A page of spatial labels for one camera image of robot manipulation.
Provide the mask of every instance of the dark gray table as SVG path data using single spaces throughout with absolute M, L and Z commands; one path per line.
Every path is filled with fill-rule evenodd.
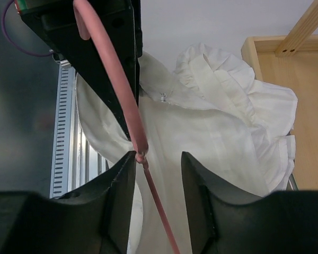
M 0 1 L 0 18 L 6 2 Z M 6 24 L 20 46 L 48 52 L 13 6 Z M 0 191 L 32 190 L 49 196 L 58 68 L 52 57 L 17 51 L 0 27 Z

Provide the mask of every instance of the white fabric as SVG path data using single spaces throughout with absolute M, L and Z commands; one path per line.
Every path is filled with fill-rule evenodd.
M 285 135 L 293 126 L 297 98 L 288 88 L 254 80 L 244 61 L 203 44 L 179 56 L 175 75 L 146 53 L 139 63 L 150 171 L 180 251 L 191 253 L 181 152 L 250 193 L 284 189 L 294 166 L 295 139 Z M 163 93 L 166 102 L 160 102 Z M 97 152 L 116 163 L 132 149 L 113 114 L 80 76 L 77 105 Z M 136 180 L 144 207 L 136 253 L 172 253 L 141 166 Z

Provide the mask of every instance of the wooden stick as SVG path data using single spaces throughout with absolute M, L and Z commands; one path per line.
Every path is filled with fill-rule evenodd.
M 314 0 L 301 19 L 276 50 L 277 57 L 293 56 L 318 28 L 318 0 Z

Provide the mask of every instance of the pink tube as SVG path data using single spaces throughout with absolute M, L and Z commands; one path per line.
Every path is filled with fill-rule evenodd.
M 148 150 L 147 137 L 140 117 L 140 113 L 133 97 L 125 72 L 119 61 L 113 44 L 94 8 L 87 0 L 73 1 L 74 14 L 83 40 L 92 37 L 100 59 L 112 83 L 114 92 L 120 102 L 126 124 L 130 133 L 131 141 L 137 152 L 137 162 L 143 164 L 145 176 L 151 190 L 155 205 L 164 225 L 167 237 L 175 254 L 179 254 L 179 248 L 174 238 L 169 221 L 155 188 L 151 173 L 148 170 L 148 162 L 145 154 Z

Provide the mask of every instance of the white wall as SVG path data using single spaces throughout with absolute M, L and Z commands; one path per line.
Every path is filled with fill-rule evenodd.
M 141 0 L 144 50 L 175 68 L 178 54 L 203 42 L 241 57 L 246 37 L 287 34 L 312 0 Z

